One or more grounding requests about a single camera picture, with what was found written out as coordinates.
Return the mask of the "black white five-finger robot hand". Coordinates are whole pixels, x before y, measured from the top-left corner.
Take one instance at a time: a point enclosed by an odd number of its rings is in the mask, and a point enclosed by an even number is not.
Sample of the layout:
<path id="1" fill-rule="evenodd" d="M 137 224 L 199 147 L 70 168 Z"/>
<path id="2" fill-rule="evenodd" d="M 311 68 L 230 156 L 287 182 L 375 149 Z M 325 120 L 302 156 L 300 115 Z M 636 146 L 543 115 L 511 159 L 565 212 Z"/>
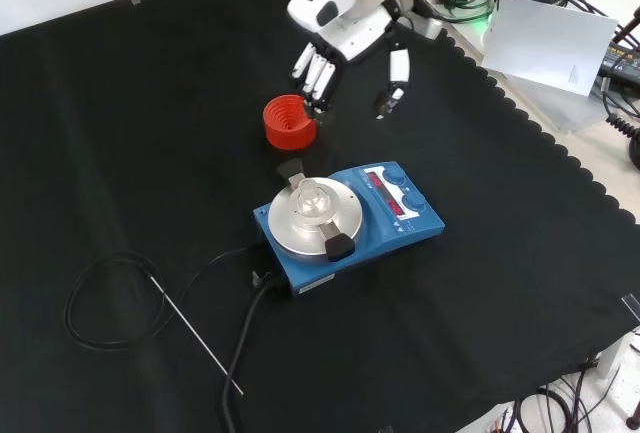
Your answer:
<path id="1" fill-rule="evenodd" d="M 308 118 L 321 120 L 332 107 L 345 68 L 382 46 L 389 55 L 388 81 L 376 97 L 374 113 L 383 119 L 394 111 L 407 93 L 411 72 L 409 50 L 396 34 L 399 13 L 397 2 L 389 0 L 352 25 L 334 21 L 324 36 L 312 37 L 291 71 Z"/>

